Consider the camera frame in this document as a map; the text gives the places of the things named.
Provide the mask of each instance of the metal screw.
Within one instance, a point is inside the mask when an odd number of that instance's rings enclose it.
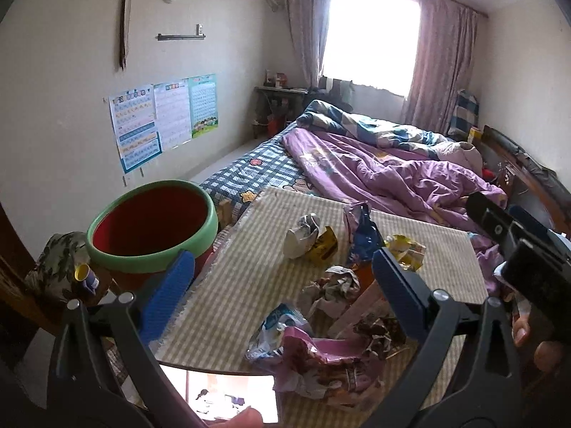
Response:
[[[501,301],[495,297],[488,298],[487,303],[492,307],[501,307]]]
[[[127,291],[126,293],[123,293],[121,296],[119,296],[119,302],[121,304],[129,304],[133,299],[135,299],[135,296],[130,291]]]
[[[444,290],[434,290],[432,292],[432,297],[436,301],[444,302],[450,299],[450,295]]]
[[[69,310],[75,310],[79,307],[79,300],[77,299],[72,299],[67,303],[67,308]]]

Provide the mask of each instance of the blue gripper pad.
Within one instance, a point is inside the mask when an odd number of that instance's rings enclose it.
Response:
[[[162,283],[141,310],[139,337],[143,344],[158,340],[165,331],[177,304],[192,283],[194,267],[194,256],[189,251],[181,251],[166,270]]]
[[[375,252],[372,270],[405,335],[424,343],[431,295],[426,283],[418,274],[404,271],[387,248]]]

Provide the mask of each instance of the pink curtain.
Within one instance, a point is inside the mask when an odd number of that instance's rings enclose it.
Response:
[[[420,0],[415,73],[405,123],[446,134],[458,90],[466,88],[478,14],[451,0]]]
[[[287,0],[293,49],[308,87],[317,87],[323,72],[330,3],[331,0]]]

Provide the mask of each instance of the gingham tablecloth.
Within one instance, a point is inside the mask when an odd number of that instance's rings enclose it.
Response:
[[[232,229],[215,261],[201,274],[202,280],[189,291],[184,309],[165,332],[156,358],[191,370],[253,373],[244,359],[252,333],[274,307],[294,299],[324,271],[304,259],[283,257],[286,230],[303,214],[317,213],[339,240],[333,264],[343,265],[348,251],[343,206],[281,188],[264,189]],[[431,289],[444,288],[458,301],[483,302],[484,281],[465,232],[377,211],[372,211],[371,218],[383,235],[403,234],[426,246],[419,273]],[[461,346],[462,339],[455,338],[425,405],[439,401],[444,394]],[[388,361],[386,392],[411,357],[412,350]],[[280,412],[282,425],[288,428],[356,428],[368,416],[292,393],[280,395]]]

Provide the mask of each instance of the finger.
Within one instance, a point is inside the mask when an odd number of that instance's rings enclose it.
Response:
[[[263,426],[264,421],[261,413],[256,409],[252,409],[252,407],[243,410],[232,420],[216,425],[216,427],[220,428],[262,428]]]
[[[527,316],[522,316],[516,323],[513,324],[512,328],[512,337],[513,342],[515,343],[516,347],[521,347],[527,341],[529,337],[531,329],[529,327],[529,323],[527,322]]]
[[[541,371],[549,373],[558,366],[563,359],[563,344],[556,341],[540,343],[533,356],[533,362]]]

